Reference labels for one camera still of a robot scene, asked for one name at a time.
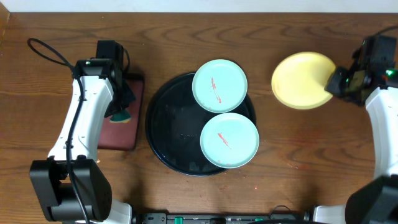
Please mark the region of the green sponge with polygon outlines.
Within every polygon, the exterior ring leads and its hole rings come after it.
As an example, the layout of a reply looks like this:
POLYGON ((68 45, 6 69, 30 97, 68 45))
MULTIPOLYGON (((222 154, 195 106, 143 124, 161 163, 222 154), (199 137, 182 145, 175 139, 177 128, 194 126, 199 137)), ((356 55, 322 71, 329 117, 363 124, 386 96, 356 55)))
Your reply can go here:
POLYGON ((123 109, 111 116, 110 123, 128 123, 131 120, 131 115, 127 109, 123 109))

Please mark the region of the yellow plate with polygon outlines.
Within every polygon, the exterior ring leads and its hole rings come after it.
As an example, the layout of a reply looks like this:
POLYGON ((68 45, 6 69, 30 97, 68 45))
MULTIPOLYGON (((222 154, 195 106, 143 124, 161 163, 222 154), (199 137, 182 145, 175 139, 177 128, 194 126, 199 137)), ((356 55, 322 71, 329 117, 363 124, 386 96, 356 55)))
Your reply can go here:
POLYGON ((323 54, 293 54, 276 66, 271 79, 273 94, 289 108, 317 108, 332 98, 332 94, 325 87, 335 70, 334 62, 323 54))

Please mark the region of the pale green plate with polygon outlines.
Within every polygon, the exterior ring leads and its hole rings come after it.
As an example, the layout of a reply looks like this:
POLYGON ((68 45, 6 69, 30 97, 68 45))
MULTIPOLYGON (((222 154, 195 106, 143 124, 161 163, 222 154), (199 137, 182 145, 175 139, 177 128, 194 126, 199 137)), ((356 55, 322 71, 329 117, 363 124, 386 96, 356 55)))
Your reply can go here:
POLYGON ((245 99, 248 81, 236 63, 216 59, 203 64, 194 74, 192 93, 196 102, 212 113, 227 113, 245 99))

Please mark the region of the light blue plate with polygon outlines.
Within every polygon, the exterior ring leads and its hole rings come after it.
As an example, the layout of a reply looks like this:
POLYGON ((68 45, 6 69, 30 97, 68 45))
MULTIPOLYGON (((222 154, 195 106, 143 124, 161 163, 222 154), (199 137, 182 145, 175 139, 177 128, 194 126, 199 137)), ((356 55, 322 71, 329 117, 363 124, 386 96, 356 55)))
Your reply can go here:
POLYGON ((254 123, 237 113, 223 113, 211 118, 200 134, 200 147, 206 159, 224 169, 235 169, 250 162, 259 143, 254 123))

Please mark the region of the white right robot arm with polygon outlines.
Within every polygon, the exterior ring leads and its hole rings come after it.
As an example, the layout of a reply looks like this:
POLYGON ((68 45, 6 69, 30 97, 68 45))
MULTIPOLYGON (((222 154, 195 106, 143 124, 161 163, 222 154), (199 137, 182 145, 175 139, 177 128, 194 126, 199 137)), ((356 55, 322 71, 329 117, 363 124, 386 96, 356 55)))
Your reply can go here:
POLYGON ((317 223, 397 223, 397 70, 374 68, 371 82, 358 71, 347 78, 347 90, 361 90, 373 129, 374 180, 353 193, 346 204, 314 208, 317 223))

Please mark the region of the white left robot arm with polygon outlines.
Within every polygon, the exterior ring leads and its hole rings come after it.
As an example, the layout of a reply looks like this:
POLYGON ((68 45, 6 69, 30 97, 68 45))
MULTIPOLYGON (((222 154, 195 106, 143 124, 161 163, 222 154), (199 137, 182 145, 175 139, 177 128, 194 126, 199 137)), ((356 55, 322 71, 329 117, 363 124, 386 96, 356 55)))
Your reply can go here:
POLYGON ((97 165, 103 121, 121 101, 121 64, 109 58, 79 60, 72 75, 62 131, 48 157, 34 160, 29 171, 44 217, 50 222, 132 223, 131 205, 113 198, 97 165))

